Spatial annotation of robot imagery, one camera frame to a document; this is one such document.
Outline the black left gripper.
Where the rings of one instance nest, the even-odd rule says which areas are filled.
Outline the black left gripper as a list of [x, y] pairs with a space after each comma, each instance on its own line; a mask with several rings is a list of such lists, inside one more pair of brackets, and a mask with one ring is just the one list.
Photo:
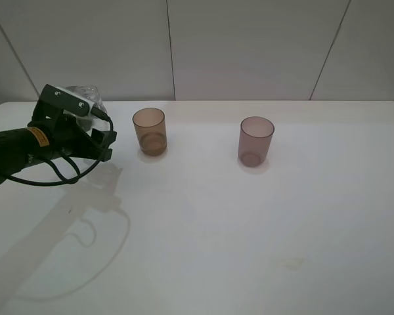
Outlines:
[[92, 125], [85, 130], [73, 116], [31, 121], [21, 130], [19, 159], [22, 161], [52, 161], [57, 158], [82, 158], [108, 161], [110, 145], [117, 132], [109, 127]]

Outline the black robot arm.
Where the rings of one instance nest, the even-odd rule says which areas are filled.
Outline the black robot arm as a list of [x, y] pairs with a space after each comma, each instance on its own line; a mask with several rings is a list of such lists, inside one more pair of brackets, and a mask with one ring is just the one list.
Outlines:
[[[88, 135], [69, 115], [31, 121], [21, 129], [0, 131], [0, 185], [6, 180], [36, 187], [75, 184], [99, 163], [111, 159], [110, 145], [117, 132], [92, 130]], [[22, 179], [17, 173], [35, 165], [51, 167], [58, 180], [39, 182]]]

